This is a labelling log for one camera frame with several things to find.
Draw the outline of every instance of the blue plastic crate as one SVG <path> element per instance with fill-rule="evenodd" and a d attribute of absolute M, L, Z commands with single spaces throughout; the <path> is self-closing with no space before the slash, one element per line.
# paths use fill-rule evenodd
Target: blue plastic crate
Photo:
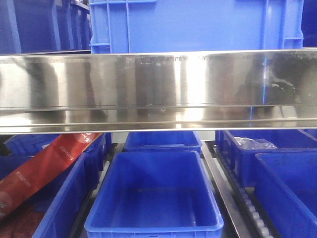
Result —
<path fill-rule="evenodd" d="M 126 151 L 195 150 L 201 152 L 202 143 L 195 131 L 130 132 L 124 145 Z"/>
<path fill-rule="evenodd" d="M 5 142 L 12 155 L 34 156 L 46 146 L 51 144 L 59 134 L 30 134 L 15 135 Z M 108 151 L 106 149 L 106 134 L 102 134 L 87 149 L 85 166 L 87 181 L 91 189 L 95 189 L 99 183 L 100 173 L 104 170 L 104 160 Z"/>
<path fill-rule="evenodd" d="M 317 129 L 305 129 L 304 131 L 314 138 L 317 138 Z"/>
<path fill-rule="evenodd" d="M 317 47 L 317 1 L 305 0 L 303 9 L 302 30 L 304 46 Z"/>
<path fill-rule="evenodd" d="M 266 139 L 277 149 L 243 149 L 234 139 L 235 136 L 250 139 Z M 317 139 L 302 130 L 227 130 L 219 147 L 221 155 L 235 171 L 240 184 L 244 187 L 255 185 L 255 154 L 287 151 L 317 151 Z"/>
<path fill-rule="evenodd" d="M 256 198 L 283 238 L 317 237 L 317 153 L 257 155 Z"/>
<path fill-rule="evenodd" d="M 90 238 L 218 238 L 222 226 L 196 151 L 117 154 L 85 223 Z"/>
<path fill-rule="evenodd" d="M 2 0 L 0 25 L 0 54 L 60 50 L 54 0 Z"/>
<path fill-rule="evenodd" d="M 59 134 L 15 135 L 4 144 L 13 155 L 33 156 L 51 144 Z"/>
<path fill-rule="evenodd" d="M 90 49 L 89 9 L 76 0 L 1 0 L 0 54 Z"/>
<path fill-rule="evenodd" d="M 86 150 L 87 159 L 85 168 L 87 171 L 87 182 L 91 189 L 96 189 L 99 184 L 100 171 L 104 170 L 104 162 L 108 151 L 106 149 L 106 134 L 102 134 Z"/>
<path fill-rule="evenodd" d="M 0 157 L 0 179 L 29 160 L 27 156 Z M 67 170 L 35 193 L 26 202 L 46 212 L 33 238 L 67 238 L 90 188 L 83 153 Z"/>
<path fill-rule="evenodd" d="M 55 5 L 57 11 L 60 49 L 62 51 L 75 50 L 71 24 L 70 0 L 55 0 Z"/>
<path fill-rule="evenodd" d="M 89 8 L 79 1 L 71 0 L 70 10 L 74 49 L 90 50 L 91 26 Z"/>
<path fill-rule="evenodd" d="M 112 133 L 108 132 L 108 133 L 106 133 L 106 151 L 107 151 L 107 154 L 109 154 L 109 152 L 111 150 L 111 146 L 112 146 Z"/>
<path fill-rule="evenodd" d="M 304 0 L 90 0 L 93 53 L 301 48 Z"/>

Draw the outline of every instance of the stainless steel rail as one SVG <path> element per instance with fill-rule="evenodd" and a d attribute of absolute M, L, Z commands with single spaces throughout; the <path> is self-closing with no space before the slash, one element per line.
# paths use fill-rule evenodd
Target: stainless steel rail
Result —
<path fill-rule="evenodd" d="M 317 51 L 0 57 L 0 133 L 317 127 Z"/>

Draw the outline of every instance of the red plastic bag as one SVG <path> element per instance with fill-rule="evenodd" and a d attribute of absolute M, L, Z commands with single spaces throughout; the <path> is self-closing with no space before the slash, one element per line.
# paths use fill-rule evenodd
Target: red plastic bag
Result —
<path fill-rule="evenodd" d="M 66 170 L 101 133 L 62 134 L 0 182 L 0 221 Z"/>

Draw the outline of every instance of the clear plastic bag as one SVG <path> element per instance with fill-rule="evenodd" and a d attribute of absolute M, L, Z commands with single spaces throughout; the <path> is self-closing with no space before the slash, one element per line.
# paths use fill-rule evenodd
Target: clear plastic bag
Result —
<path fill-rule="evenodd" d="M 238 144 L 245 150 L 277 149 L 277 147 L 266 139 L 250 139 L 246 137 L 234 137 Z"/>

